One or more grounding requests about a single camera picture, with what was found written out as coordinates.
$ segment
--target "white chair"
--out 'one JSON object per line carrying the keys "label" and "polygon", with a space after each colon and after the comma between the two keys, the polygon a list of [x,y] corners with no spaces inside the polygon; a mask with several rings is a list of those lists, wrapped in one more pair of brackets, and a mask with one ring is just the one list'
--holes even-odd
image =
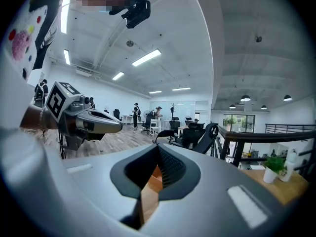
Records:
{"label": "white chair", "polygon": [[150,129],[149,134],[154,136],[155,134],[159,133],[160,128],[157,127],[157,119],[151,119],[150,120]]}

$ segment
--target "black railing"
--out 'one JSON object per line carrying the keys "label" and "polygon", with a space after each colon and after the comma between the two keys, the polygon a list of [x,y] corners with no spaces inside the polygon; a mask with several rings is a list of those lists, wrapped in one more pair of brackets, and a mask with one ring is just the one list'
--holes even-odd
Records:
{"label": "black railing", "polygon": [[[313,125],[304,125],[304,127],[312,127]],[[229,152],[229,144],[231,141],[236,142],[233,159],[233,165],[238,166],[241,161],[265,161],[266,158],[242,158],[243,147],[245,143],[277,143],[277,142],[290,142],[300,141],[307,139],[314,139],[313,147],[311,150],[299,153],[299,156],[311,154],[310,159],[302,166],[297,167],[302,175],[306,177],[310,167],[316,163],[316,131],[315,129],[304,132],[290,132],[290,133],[240,133],[240,132],[228,132],[224,128],[218,126],[220,135],[224,138],[223,147],[221,146],[219,139],[217,140],[220,159],[225,160]]]}
{"label": "black railing", "polygon": [[266,124],[266,133],[294,133],[315,130],[316,124]]}

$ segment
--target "white pot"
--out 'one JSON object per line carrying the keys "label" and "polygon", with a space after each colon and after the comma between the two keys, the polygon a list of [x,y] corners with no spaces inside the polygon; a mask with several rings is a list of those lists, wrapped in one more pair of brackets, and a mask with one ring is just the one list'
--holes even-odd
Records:
{"label": "white pot", "polygon": [[270,170],[268,167],[266,167],[265,175],[263,176],[263,181],[270,184],[274,181],[274,179],[277,177],[277,174]]}

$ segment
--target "white bottle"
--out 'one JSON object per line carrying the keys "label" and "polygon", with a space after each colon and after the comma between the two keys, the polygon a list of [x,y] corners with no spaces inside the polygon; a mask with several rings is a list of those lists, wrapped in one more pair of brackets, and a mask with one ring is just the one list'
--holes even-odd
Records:
{"label": "white bottle", "polygon": [[284,163],[284,170],[279,175],[279,179],[288,182],[290,180],[290,177],[294,171],[295,162],[297,159],[297,152],[296,149],[293,149],[292,152],[290,152],[287,157],[286,161]]}

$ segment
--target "wooden floor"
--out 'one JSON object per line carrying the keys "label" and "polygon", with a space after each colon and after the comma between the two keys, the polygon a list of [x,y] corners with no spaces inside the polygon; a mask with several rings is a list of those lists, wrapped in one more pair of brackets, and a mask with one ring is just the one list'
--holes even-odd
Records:
{"label": "wooden floor", "polygon": [[[85,141],[81,147],[75,152],[71,150],[65,151],[66,158],[79,158],[95,155],[103,155],[108,153],[120,152],[130,148],[142,145],[152,144],[152,140],[156,138],[146,132],[141,133],[140,127],[134,130],[132,125],[124,125],[123,129],[118,133],[105,134],[101,141]],[[41,140],[45,145],[55,147],[59,152],[59,139],[57,130],[49,130],[43,137],[42,131],[25,130]]]}

